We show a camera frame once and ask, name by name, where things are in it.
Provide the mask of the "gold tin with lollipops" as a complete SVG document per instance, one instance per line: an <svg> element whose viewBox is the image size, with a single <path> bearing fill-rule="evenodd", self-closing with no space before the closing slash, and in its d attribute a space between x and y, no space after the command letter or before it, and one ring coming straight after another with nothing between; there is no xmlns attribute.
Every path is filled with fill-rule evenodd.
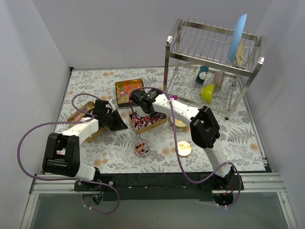
<svg viewBox="0 0 305 229"><path fill-rule="evenodd" d="M163 113L152 113L143 117L138 116L136 113L131 113L129 118L137 135L163 125L167 121L167 115Z"/></svg>

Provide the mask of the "gold tin with jelly candies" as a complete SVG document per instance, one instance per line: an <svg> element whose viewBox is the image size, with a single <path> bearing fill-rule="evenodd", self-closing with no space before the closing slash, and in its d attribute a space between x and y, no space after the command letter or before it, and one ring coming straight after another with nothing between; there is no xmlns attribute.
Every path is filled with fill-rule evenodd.
<svg viewBox="0 0 305 229"><path fill-rule="evenodd" d="M143 80L133 79L127 81L119 81L115 83L116 100L119 108L124 108L129 106L129 95L135 89L144 87Z"/></svg>

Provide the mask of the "clear glass jar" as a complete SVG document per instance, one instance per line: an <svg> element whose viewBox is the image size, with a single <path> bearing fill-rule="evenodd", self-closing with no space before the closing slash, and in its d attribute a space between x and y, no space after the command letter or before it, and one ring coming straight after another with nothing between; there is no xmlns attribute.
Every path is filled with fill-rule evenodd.
<svg viewBox="0 0 305 229"><path fill-rule="evenodd" d="M139 139L134 145L134 152L139 157L147 157L150 150L150 142L146 139Z"/></svg>

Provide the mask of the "gold tin with pale candies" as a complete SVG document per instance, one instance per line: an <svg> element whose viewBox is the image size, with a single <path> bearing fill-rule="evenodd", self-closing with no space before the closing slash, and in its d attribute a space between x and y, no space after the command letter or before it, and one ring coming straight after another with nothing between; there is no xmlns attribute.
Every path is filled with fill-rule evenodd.
<svg viewBox="0 0 305 229"><path fill-rule="evenodd" d="M95 107L95 103L92 102L92 101L89 101L87 102L84 106L82 106L80 108L81 111L85 111L85 112L88 112L88 113L92 113L92 109ZM82 112L75 112L73 115L71 115L69 118L68 118L68 122L78 122L80 121L83 117L85 116L84 113ZM108 127L106 126L103 126L102 128L99 129L99 131L95 132L94 134L92 134L90 137L88 137L86 139L86 142L87 143L92 143L98 136L100 136L104 131L106 131L108 129Z"/></svg>

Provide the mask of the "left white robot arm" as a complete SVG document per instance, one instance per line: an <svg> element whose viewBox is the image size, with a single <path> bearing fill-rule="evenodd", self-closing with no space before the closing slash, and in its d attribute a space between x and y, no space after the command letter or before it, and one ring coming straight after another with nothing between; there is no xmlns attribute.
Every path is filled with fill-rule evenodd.
<svg viewBox="0 0 305 229"><path fill-rule="evenodd" d="M89 190L98 190L102 184L101 178L95 175L96 168L80 162L80 146L104 127L111 131L127 129L110 101L96 100L92 112L86 114L79 124L62 133L51 133L48 136L42 170L85 180Z"/></svg>

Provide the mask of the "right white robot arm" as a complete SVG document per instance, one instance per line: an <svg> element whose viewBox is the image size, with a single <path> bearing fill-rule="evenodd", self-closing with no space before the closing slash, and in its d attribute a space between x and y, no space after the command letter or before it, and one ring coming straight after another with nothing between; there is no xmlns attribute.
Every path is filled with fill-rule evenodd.
<svg viewBox="0 0 305 229"><path fill-rule="evenodd" d="M202 148L207 154L213 167L213 171L206 178L195 181L190 179L183 169L178 153L178 142L176 137L176 126L173 124L175 151L179 167L186 179L193 184L201 184L210 178L214 178L220 189L228 189L233 184L235 174L234 166L227 160L220 141L220 127L212 110L203 106L192 107L177 101L177 96L170 96L167 92L153 87L148 87L145 92L141 87L132 91L129 102L138 105L145 114L163 113L171 116L173 120L178 119L190 127L192 141Z"/></svg>

